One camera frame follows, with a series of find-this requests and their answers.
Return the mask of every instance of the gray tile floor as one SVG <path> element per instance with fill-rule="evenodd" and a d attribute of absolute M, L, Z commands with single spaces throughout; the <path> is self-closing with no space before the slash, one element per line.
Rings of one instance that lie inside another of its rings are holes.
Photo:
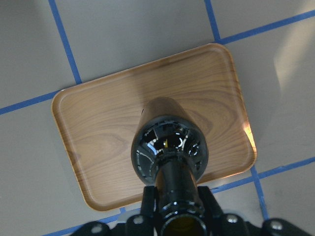
<path fill-rule="evenodd" d="M 114 226 L 119 210 L 84 203 L 50 113 L 54 92 L 214 40 L 234 57 L 258 159 L 252 172 L 207 185 L 255 225 L 282 217 L 315 235 L 314 9 L 311 0 L 1 1 L 0 235 Z"/>

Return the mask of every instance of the wood grain pattern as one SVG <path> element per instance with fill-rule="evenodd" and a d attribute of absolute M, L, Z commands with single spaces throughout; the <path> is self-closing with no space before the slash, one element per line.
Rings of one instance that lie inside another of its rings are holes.
<path fill-rule="evenodd" d="M 200 183 L 243 172 L 256 159 L 251 128 L 227 49 L 208 44 L 60 91 L 52 113 L 86 203 L 110 210 L 141 200 L 130 159 L 143 106 L 175 99 L 206 137 Z"/>

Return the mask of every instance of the screw head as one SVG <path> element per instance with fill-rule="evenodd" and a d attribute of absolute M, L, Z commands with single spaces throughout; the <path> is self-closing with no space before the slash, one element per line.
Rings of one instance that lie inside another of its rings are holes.
<path fill-rule="evenodd" d="M 283 228 L 282 224 L 279 221 L 277 221 L 277 220 L 271 221 L 270 222 L 270 226 L 274 230 L 282 230 L 282 228 Z"/>
<path fill-rule="evenodd" d="M 229 223 L 236 223 L 238 221 L 238 218 L 236 215 L 229 214 L 226 216 L 226 219 Z"/>
<path fill-rule="evenodd" d="M 103 230 L 103 227 L 101 224 L 97 224 L 97 225 L 94 225 L 93 228 L 91 229 L 91 233 L 92 234 L 97 234 L 99 232 L 102 232 Z"/>
<path fill-rule="evenodd" d="M 134 217 L 133 219 L 133 223 L 136 225 L 142 224 L 144 221 L 143 216 L 142 215 L 138 215 L 136 217 Z"/>

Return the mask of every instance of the rectangular tray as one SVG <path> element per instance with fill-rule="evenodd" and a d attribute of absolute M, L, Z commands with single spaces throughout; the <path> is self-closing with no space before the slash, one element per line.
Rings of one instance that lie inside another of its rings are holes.
<path fill-rule="evenodd" d="M 130 148 L 143 106 L 175 99 L 206 137 L 199 183 L 249 169 L 256 148 L 228 50 L 208 44 L 60 91 L 52 113 L 86 203 L 110 210 L 141 200 Z"/>

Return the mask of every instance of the blue tape line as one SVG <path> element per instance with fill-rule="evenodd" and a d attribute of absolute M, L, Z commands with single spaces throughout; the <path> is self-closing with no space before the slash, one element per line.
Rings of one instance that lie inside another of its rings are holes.
<path fill-rule="evenodd" d="M 50 93 L 45 94 L 45 95 L 34 97 L 34 98 L 31 98 L 31 99 L 23 101 L 23 102 L 15 103 L 13 105 L 0 108 L 0 115 L 5 114 L 5 113 L 9 113 L 9 112 L 12 112 L 12 111 L 24 108 L 24 107 L 28 107 L 30 105 L 34 105 L 34 104 L 39 103 L 39 102 L 43 102 L 43 101 L 47 101 L 49 99 L 52 99 L 57 92 L 59 92 L 59 91 L 50 92 Z"/>
<path fill-rule="evenodd" d="M 247 178 L 240 179 L 240 180 L 237 180 L 237 181 L 232 182 L 232 183 L 227 183 L 227 184 L 224 184 L 224 185 L 212 188 L 211 192 L 213 194 L 219 193 L 219 192 L 222 192 L 222 191 L 225 191 L 225 190 L 228 190 L 228 189 L 231 189 L 231 188 L 235 188 L 235 187 L 238 187 L 238 186 L 250 183 L 250 182 L 253 182 L 253 178 L 252 177 L 247 177 Z"/>
<path fill-rule="evenodd" d="M 104 218 L 104 219 L 101 219 L 101 220 L 98 220 L 98 221 L 101 222 L 101 223 L 108 224 L 110 222 L 116 221 L 119 216 L 120 216 L 120 214 L 112 215 L 112 216 L 109 216 L 107 218 Z M 62 236 L 62 235 L 70 234 L 70 233 L 75 232 L 76 230 L 78 230 L 82 226 L 83 226 L 83 224 L 82 225 L 77 225 L 77 226 L 74 226 L 74 227 L 71 227 L 71 228 L 68 228 L 68 229 L 56 231 L 56 232 L 53 232 L 53 233 L 50 233 L 50 234 L 47 234 L 47 235 L 43 235 L 43 236 Z"/>
<path fill-rule="evenodd" d="M 215 14 L 212 8 L 211 0 L 205 0 L 205 4 L 206 4 L 206 9 L 207 9 L 213 36 L 215 38 L 215 41 L 218 41 L 221 39 L 221 37 L 220 37 L 217 21 L 215 18 Z"/>
<path fill-rule="evenodd" d="M 243 38 L 254 36 L 256 34 L 260 34 L 260 33 L 263 33 L 263 32 L 269 31 L 269 30 L 274 30 L 276 28 L 298 22 L 298 21 L 302 21 L 302 20 L 305 20 L 307 18 L 314 17 L 314 16 L 315 16 L 315 10 L 308 11 L 308 12 L 305 12 L 305 13 L 302 13 L 302 14 L 299 14 L 296 16 L 292 16 L 290 18 L 286 18 L 286 19 L 281 20 L 281 21 L 276 21 L 274 23 L 271 23 L 271 24 L 268 24 L 265 26 L 261 26 L 261 27 L 255 28 L 255 29 L 251 29 L 251 30 L 242 32 L 242 33 L 238 33 L 236 35 L 222 38 L 220 40 L 217 40 L 217 43 L 220 43 L 220 44 L 231 43 L 231 42 L 243 39 Z"/>
<path fill-rule="evenodd" d="M 292 170 L 295 168 L 309 165 L 313 162 L 315 162 L 315 157 L 311 157 L 311 158 L 303 160 L 303 161 L 298 161 L 298 162 L 295 162 L 292 164 L 288 164 L 286 166 L 280 166 L 280 167 L 274 168 L 272 170 L 264 171 L 264 172 L 258 174 L 258 176 L 259 176 L 259 178 L 267 178 L 269 176 L 273 176 L 273 175 L 276 175 L 276 174 L 279 174 L 279 173 L 282 173 L 285 171 L 289 171 L 289 170 Z"/>
<path fill-rule="evenodd" d="M 74 80 L 75 80 L 77 85 L 81 84 L 82 80 L 81 80 L 77 65 L 76 65 L 74 57 L 73 57 L 72 50 L 70 48 L 70 44 L 69 44 L 67 35 L 65 34 L 65 30 L 64 30 L 63 23 L 61 21 L 60 15 L 59 15 L 59 11 L 57 9 L 56 2 L 55 2 L 55 0 L 48 0 L 48 1 L 49 1 L 49 5 L 50 5 L 51 11 L 53 13 L 53 16 L 55 18 L 55 22 L 56 22 L 56 25 L 58 28 L 60 38 L 63 42 L 63 47 L 64 47 L 65 53 L 67 55 L 67 58 L 68 58 L 68 61 L 70 64 Z"/>
<path fill-rule="evenodd" d="M 124 208 L 124 207 L 119 208 L 119 210 L 120 210 L 120 213 L 124 213 L 124 212 L 126 212 L 126 208 Z"/>
<path fill-rule="evenodd" d="M 269 219 L 269 215 L 268 215 L 267 207 L 266 207 L 266 204 L 265 204 L 264 193 L 262 191 L 261 183 L 260 183 L 260 180 L 259 180 L 258 173 L 257 173 L 255 165 L 253 167 L 251 167 L 251 173 L 252 173 L 252 177 L 253 177 L 253 180 L 254 180 L 256 192 L 257 192 L 257 195 L 258 195 L 262 216 L 263 216 L 264 220 L 268 220 Z"/>

